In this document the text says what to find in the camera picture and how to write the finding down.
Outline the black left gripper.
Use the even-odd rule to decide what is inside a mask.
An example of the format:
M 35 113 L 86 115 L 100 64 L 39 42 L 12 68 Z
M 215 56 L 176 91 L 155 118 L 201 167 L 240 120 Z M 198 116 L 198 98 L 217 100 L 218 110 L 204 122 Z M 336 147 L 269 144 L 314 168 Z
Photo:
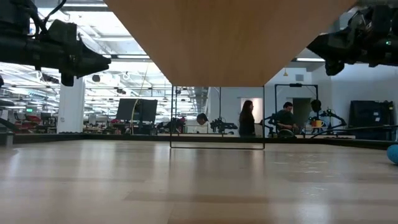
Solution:
M 40 44 L 37 41 L 28 41 L 25 44 L 27 64 L 41 70 L 42 67 L 58 69 L 61 73 L 61 83 L 64 86 L 73 86 L 74 75 L 77 78 L 105 71 L 111 60 L 88 48 L 82 39 L 78 40 L 83 62 L 76 68 L 77 56 L 65 51 L 62 47 Z

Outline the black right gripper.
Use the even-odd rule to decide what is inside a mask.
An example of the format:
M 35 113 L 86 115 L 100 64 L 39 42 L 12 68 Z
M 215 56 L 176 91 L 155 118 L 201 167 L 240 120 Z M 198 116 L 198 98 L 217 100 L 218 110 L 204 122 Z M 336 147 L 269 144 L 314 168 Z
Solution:
M 384 37 L 373 34 L 354 34 L 349 38 L 348 31 L 331 32 L 318 35 L 307 49 L 323 58 L 326 74 L 335 76 L 340 73 L 345 64 L 356 62 L 367 63 L 376 67 L 385 59 L 385 51 L 381 44 Z

